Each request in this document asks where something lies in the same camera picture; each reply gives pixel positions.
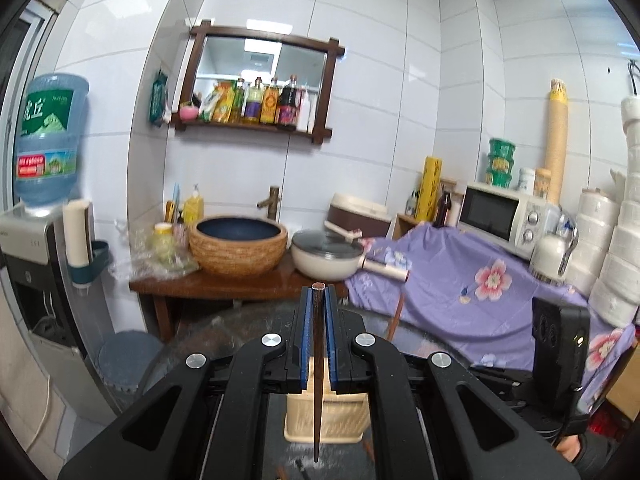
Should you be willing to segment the brown rice cooker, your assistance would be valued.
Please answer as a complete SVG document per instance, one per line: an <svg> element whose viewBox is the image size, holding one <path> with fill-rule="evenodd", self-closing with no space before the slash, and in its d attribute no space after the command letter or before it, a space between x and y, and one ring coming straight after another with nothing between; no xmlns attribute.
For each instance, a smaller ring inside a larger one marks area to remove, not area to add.
<svg viewBox="0 0 640 480"><path fill-rule="evenodd" d="M346 231L361 231L364 237L386 237L392 219L387 208L356 196L335 193L326 220Z"/></svg>

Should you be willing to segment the yellow soap dispenser bottle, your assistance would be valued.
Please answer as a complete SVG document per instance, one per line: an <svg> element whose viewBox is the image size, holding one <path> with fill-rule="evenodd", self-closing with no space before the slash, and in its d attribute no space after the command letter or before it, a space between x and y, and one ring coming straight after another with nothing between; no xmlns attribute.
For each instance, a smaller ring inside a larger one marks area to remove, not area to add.
<svg viewBox="0 0 640 480"><path fill-rule="evenodd" d="M194 185L192 193L183 203L182 215L184 223L192 226L204 218L204 198L198 185Z"/></svg>

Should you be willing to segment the yellow roll tube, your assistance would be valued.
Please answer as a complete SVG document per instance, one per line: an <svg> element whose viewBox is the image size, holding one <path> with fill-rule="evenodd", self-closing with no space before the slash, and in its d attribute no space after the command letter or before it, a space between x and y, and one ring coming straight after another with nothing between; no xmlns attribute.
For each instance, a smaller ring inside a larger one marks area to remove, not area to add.
<svg viewBox="0 0 640 480"><path fill-rule="evenodd" d="M416 220L432 222L437 208L437 197L442 172L442 160L427 156L424 162L418 203L416 204Z"/></svg>

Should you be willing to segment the dark soy sauce bottle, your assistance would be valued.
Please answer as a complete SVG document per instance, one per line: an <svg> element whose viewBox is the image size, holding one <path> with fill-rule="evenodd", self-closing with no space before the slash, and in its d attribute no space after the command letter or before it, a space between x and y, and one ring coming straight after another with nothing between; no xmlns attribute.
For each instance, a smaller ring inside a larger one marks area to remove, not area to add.
<svg viewBox="0 0 640 480"><path fill-rule="evenodd" d="M276 124L279 128L295 130L298 112L297 76L291 75L283 87L278 102Z"/></svg>

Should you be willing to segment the wooden counter table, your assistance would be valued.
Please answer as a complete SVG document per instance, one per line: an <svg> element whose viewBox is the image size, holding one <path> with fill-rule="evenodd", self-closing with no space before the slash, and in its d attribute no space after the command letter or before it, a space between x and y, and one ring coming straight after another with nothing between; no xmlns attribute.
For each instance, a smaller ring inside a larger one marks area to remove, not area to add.
<svg viewBox="0 0 640 480"><path fill-rule="evenodd" d="M171 317L170 298L206 301L269 301L292 299L304 286L314 281L295 269L287 252L272 270L249 278L222 278L198 271L174 280L137 278L129 282L129 289L140 297L150 297L160 331L160 340L169 342L175 337L176 320Z"/></svg>

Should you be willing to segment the stacked white paper rolls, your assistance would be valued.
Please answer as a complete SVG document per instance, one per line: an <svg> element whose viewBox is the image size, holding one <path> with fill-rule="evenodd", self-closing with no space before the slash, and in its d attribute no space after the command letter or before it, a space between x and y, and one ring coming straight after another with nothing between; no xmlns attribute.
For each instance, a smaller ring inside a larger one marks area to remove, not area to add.
<svg viewBox="0 0 640 480"><path fill-rule="evenodd" d="M620 103L627 144L623 200L598 190L582 191L576 217L579 241L603 254L590 285L588 304L608 324L624 328L639 321L639 98Z"/></svg>

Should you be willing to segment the dark wooden chopstick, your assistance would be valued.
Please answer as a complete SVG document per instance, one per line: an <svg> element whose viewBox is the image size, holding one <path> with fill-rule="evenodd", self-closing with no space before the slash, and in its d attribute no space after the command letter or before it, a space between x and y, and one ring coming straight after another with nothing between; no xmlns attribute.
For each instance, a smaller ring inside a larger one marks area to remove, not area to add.
<svg viewBox="0 0 640 480"><path fill-rule="evenodd" d="M314 461L318 462L321 441L321 417L324 376L324 291L326 284L311 285L312 317L314 318Z"/></svg>

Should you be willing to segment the white microwave oven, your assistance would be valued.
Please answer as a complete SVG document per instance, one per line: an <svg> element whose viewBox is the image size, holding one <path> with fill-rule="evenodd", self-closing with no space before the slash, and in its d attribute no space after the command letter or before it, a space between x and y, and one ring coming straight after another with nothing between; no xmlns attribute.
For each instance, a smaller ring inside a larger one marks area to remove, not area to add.
<svg viewBox="0 0 640 480"><path fill-rule="evenodd" d="M524 260L559 223L558 206L544 198L471 182L466 186L458 227Z"/></svg>

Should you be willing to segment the green instant noodle cups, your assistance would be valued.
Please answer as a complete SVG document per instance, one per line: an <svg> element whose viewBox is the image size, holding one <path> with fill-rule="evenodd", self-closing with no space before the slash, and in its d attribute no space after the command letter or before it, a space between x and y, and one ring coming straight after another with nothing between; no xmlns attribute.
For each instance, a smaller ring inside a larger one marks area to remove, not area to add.
<svg viewBox="0 0 640 480"><path fill-rule="evenodd" d="M515 145L509 141L491 138L489 140L488 165L485 172L485 182L508 188L512 181Z"/></svg>

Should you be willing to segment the bronze faucet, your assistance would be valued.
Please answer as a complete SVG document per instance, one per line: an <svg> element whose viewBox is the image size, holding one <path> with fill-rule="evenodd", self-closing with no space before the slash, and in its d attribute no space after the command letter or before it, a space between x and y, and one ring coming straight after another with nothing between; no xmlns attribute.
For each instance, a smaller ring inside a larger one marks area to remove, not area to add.
<svg viewBox="0 0 640 480"><path fill-rule="evenodd" d="M258 209L265 209L267 211L267 218L269 220L276 221L278 218L280 201L280 188L278 186L272 186L269 189L268 197L261 200L256 207Z"/></svg>

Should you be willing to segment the purple floral cloth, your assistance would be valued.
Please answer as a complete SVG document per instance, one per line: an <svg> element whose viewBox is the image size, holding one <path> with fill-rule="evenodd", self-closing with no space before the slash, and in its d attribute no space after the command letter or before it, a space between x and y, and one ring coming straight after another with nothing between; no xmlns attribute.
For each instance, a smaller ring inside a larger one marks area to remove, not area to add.
<svg viewBox="0 0 640 480"><path fill-rule="evenodd" d="M398 313L474 364L531 370L533 299L587 304L572 286L538 281L523 260L456 228L425 223L400 240L370 238L367 255L409 277L401 283L360 271L346 282L352 304Z"/></svg>

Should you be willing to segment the brown chopstick under holder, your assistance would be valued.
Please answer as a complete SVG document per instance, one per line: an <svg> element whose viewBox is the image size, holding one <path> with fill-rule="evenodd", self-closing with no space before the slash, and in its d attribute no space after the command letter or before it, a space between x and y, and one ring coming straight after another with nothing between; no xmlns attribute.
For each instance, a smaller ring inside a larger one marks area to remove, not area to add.
<svg viewBox="0 0 640 480"><path fill-rule="evenodd" d="M402 292L399 295L398 303L397 303L394 315L390 319L390 322L388 323L388 326L387 326L386 339L388 341L392 341L394 339L397 327L400 322L402 310L404 310L404 304L405 304L405 294Z"/></svg>

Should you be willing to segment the white water dispenser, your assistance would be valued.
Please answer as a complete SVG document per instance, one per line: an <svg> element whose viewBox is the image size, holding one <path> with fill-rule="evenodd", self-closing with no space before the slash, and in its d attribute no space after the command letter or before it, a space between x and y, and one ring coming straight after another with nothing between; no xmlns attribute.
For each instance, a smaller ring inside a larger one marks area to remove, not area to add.
<svg viewBox="0 0 640 480"><path fill-rule="evenodd" d="M66 263L62 211L45 217L18 204L1 215L1 257L18 327L56 392L77 416L108 425L118 412L96 371L114 334L102 280L74 286Z"/></svg>

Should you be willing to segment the white pot with lid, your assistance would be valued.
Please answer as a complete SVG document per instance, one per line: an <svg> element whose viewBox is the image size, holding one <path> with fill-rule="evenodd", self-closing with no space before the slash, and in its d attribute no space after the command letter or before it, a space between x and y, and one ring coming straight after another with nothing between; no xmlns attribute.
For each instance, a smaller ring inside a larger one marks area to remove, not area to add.
<svg viewBox="0 0 640 480"><path fill-rule="evenodd" d="M405 283L409 277L405 269L367 258L359 242L336 233L298 231L292 236L290 252L296 270L316 282L346 281L360 270L401 283Z"/></svg>

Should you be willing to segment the woven basin sink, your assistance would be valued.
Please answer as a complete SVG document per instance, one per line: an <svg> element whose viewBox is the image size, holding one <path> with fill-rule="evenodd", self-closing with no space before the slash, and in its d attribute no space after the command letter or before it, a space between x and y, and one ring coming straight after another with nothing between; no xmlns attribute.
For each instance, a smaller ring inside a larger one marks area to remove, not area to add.
<svg viewBox="0 0 640 480"><path fill-rule="evenodd" d="M281 261L288 231L269 219L213 216L189 228L193 258L207 273L223 278L250 278Z"/></svg>

